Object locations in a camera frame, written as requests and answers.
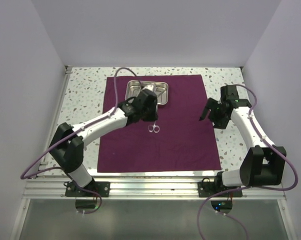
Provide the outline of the steel surgical scissors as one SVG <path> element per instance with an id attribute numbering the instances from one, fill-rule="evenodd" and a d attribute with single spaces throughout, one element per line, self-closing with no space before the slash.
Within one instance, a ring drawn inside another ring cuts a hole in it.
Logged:
<path id="1" fill-rule="evenodd" d="M 156 121 L 154 121 L 153 123 L 151 123 L 150 125 L 148 125 L 147 130 L 150 133 L 159 133 L 160 132 L 160 127 L 156 124 Z"/>

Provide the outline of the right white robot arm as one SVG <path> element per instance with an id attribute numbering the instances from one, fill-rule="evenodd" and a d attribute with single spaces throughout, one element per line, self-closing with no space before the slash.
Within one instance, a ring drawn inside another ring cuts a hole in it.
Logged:
<path id="1" fill-rule="evenodd" d="M 233 122 L 247 148 L 247 154 L 236 170 L 218 172 L 213 190 L 225 196 L 234 187 L 278 186 L 283 177 L 286 150 L 277 147 L 266 135 L 259 123 L 252 124 L 255 116 L 248 99 L 240 98 L 237 85 L 220 88 L 220 99 L 209 98 L 200 120 L 209 119 L 213 128 L 224 130 Z"/>

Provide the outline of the purple cloth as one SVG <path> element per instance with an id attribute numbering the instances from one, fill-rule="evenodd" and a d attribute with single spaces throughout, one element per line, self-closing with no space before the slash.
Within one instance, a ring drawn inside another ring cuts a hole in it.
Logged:
<path id="1" fill-rule="evenodd" d="M 144 121 L 101 137 L 97 158 L 100 173 L 141 173 L 220 170 L 215 132 L 200 120 L 207 93 L 200 75 L 142 76 L 141 81 L 168 84 L 168 101 L 158 107 L 159 132 Z"/>

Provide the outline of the steel instrument tray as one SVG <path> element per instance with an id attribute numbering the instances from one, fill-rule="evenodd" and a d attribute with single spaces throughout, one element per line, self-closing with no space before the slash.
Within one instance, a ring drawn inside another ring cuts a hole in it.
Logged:
<path id="1" fill-rule="evenodd" d="M 157 104 L 166 105 L 169 99 L 169 85 L 166 82 L 155 82 L 155 81 L 141 81 L 143 86 L 154 85 L 155 93 L 157 95 Z M 136 97 L 142 89 L 141 84 L 138 80 L 130 80 L 126 86 L 125 99 L 130 97 Z"/>

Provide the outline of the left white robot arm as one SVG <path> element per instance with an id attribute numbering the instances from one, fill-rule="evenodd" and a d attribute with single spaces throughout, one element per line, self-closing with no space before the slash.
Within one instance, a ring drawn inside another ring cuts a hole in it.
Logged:
<path id="1" fill-rule="evenodd" d="M 65 122 L 57 127 L 48 151 L 81 195 L 87 197 L 96 190 L 95 181 L 83 164 L 84 148 L 117 129 L 139 121 L 157 121 L 157 103 L 156 93 L 145 87 L 131 102 L 120 102 L 86 123 L 71 126 Z"/>

